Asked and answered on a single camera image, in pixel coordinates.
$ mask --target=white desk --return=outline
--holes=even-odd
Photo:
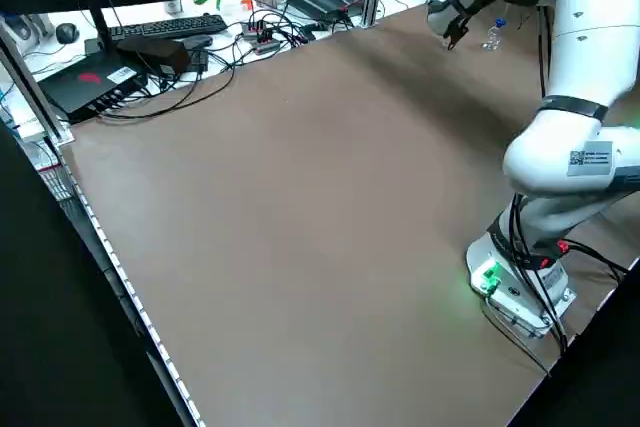
[[[220,5],[220,10],[216,10],[215,0],[210,0],[204,5],[196,5],[193,3],[193,0],[182,0],[183,12],[176,16],[171,16],[164,11],[164,7],[162,3],[153,3],[153,4],[145,4],[145,5],[136,5],[131,7],[118,7],[117,14],[120,18],[120,21],[123,25],[127,24],[136,24],[136,23],[144,23],[144,22],[152,22],[155,20],[165,20],[173,17],[193,17],[199,16],[206,12],[210,14],[219,14],[223,17],[225,22],[228,25],[231,25],[235,22],[247,21],[249,16],[251,15],[250,11],[247,11],[243,8],[240,3],[241,0],[222,0]],[[405,10],[407,8],[415,7],[417,5],[424,4],[426,0],[380,0],[380,14],[379,16],[389,16]],[[103,14],[106,19],[107,25],[109,26],[117,26],[118,20],[114,15],[111,9],[103,9]],[[297,12],[293,8],[287,9],[287,16],[290,15],[292,20],[296,20],[302,24],[307,23],[302,18],[306,17],[304,14]],[[27,65],[32,72],[39,72],[45,67],[50,66],[44,72],[39,74],[34,74],[36,80],[40,81],[47,76],[53,74],[54,72],[61,70],[62,68],[70,65],[72,62],[77,62],[78,60],[84,57],[84,40],[95,38],[97,36],[96,30],[92,25],[91,17],[88,12],[63,12],[51,14],[51,21],[54,25],[59,25],[65,22],[73,23],[77,26],[80,31],[79,39],[73,43],[65,46],[60,52],[54,55],[29,55],[27,58]],[[358,25],[360,22],[359,17],[355,17],[352,19],[354,25]],[[343,29],[344,27],[338,26],[336,31]],[[213,45],[212,49],[217,49],[224,47],[226,45],[230,45],[235,39],[236,35],[241,32],[241,28],[239,25],[231,26],[227,31],[216,34],[212,36]],[[324,38],[331,35],[331,32],[316,32],[317,38]],[[55,37],[47,39],[45,42],[38,45],[34,52],[56,52],[62,47],[59,44]],[[250,49],[249,44],[245,42],[240,42],[238,47],[245,53]],[[222,50],[217,52],[225,60],[231,62],[233,60],[233,55],[231,49]],[[251,62],[260,58],[255,54],[249,54],[246,58],[246,62]],[[217,64],[215,61],[212,61],[209,64],[209,70],[204,74],[204,77],[209,77],[217,74],[222,66]],[[195,79],[195,73],[185,74],[183,76],[185,81],[190,81]],[[176,87],[182,86],[182,83],[178,83]],[[149,90],[157,92],[157,88],[154,84],[149,84]],[[12,92],[7,96],[6,102],[8,104],[9,109],[11,110],[12,115],[16,121],[16,124],[20,125],[18,132],[21,137],[27,141],[39,140],[44,130],[35,119],[35,116],[31,112],[31,109],[27,105],[24,100],[22,94],[18,91],[18,89],[12,89]]]

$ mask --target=white label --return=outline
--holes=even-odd
[[[130,69],[129,67],[122,67],[121,69],[116,70],[113,74],[107,75],[107,79],[109,79],[114,84],[121,84],[134,75],[136,75],[135,70]]]

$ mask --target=plastic bottle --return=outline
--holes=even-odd
[[[489,38],[487,39],[487,41],[482,44],[482,48],[484,50],[486,50],[487,52],[493,52],[494,50],[496,50],[498,48],[498,46],[500,45],[500,29],[502,27],[504,27],[505,25],[507,25],[506,20],[504,19],[496,19],[496,25],[494,25],[493,27],[491,27],[488,31],[487,34],[489,36]]]

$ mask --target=keyboard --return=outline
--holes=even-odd
[[[130,35],[144,35],[160,39],[179,39],[197,34],[217,34],[226,30],[222,17],[204,14],[202,17],[184,17],[182,19],[161,20],[146,24],[123,25],[109,27],[109,33],[114,41],[123,40]]]

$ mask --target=desk clutter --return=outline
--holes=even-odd
[[[81,24],[66,20],[58,24],[61,34],[69,32],[64,36],[65,43],[84,41],[85,55],[54,62],[33,72],[34,75],[54,72],[39,84],[54,110],[70,124],[96,116],[114,121],[136,118],[129,107],[185,85],[192,84],[195,88],[204,73],[230,73],[233,78],[238,67],[251,61],[308,44],[336,29],[349,30],[354,27],[352,19],[361,15],[364,6],[364,0],[144,0],[162,1],[165,7],[175,3],[175,12],[170,15],[176,17],[123,23],[119,8],[131,5],[132,1],[98,0],[102,9],[111,9],[114,13],[115,26],[107,26],[104,19],[95,17],[91,22],[83,13],[90,25],[98,27],[97,39],[87,39],[82,32],[86,27]],[[52,2],[38,0],[45,11]],[[223,3],[227,11],[230,5],[235,6],[234,17],[229,18],[224,9],[220,10]],[[78,3],[89,4],[89,0]],[[193,5],[206,6],[211,14],[185,16],[182,9],[189,12],[189,6]],[[65,5],[65,9],[70,8],[72,6]],[[382,16],[386,10],[381,2]],[[238,24],[239,29],[229,29]],[[220,44],[214,42],[216,39],[212,36],[217,35],[220,35],[218,40],[222,36],[230,39],[222,44],[224,47],[216,49]],[[65,67],[56,69],[53,67],[56,64]],[[193,74],[185,79],[183,75],[188,73],[194,73],[195,79]],[[191,99],[193,90],[167,112],[199,102],[200,99]]]

